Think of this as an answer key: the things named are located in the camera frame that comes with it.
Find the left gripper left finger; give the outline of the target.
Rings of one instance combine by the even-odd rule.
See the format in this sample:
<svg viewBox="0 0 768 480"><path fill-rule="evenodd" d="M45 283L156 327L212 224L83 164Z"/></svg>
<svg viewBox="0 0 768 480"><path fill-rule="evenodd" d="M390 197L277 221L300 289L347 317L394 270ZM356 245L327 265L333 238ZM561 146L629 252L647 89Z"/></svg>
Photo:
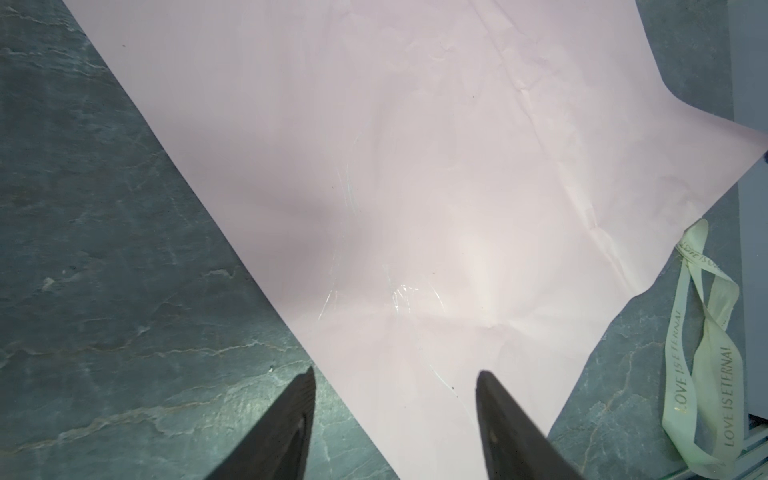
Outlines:
<svg viewBox="0 0 768 480"><path fill-rule="evenodd" d="M314 370L297 375L208 480L302 480L316 404Z"/></svg>

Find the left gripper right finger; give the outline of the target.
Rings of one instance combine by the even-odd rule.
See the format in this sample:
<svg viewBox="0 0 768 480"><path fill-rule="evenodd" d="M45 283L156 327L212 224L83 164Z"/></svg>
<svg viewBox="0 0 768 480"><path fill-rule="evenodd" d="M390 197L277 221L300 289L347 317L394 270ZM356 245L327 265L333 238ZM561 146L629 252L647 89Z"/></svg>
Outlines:
<svg viewBox="0 0 768 480"><path fill-rule="evenodd" d="M483 370L476 409L490 479L580 480L496 376Z"/></svg>

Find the pink purple wrapping paper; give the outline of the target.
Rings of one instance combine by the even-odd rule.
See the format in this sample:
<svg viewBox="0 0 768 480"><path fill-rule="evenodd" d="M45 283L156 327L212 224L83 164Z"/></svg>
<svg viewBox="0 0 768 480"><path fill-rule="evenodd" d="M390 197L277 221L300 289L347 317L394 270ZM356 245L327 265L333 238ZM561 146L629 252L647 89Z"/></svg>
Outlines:
<svg viewBox="0 0 768 480"><path fill-rule="evenodd" d="M482 479L489 370L548 431L766 151L677 99L632 1L71 1L403 479Z"/></svg>

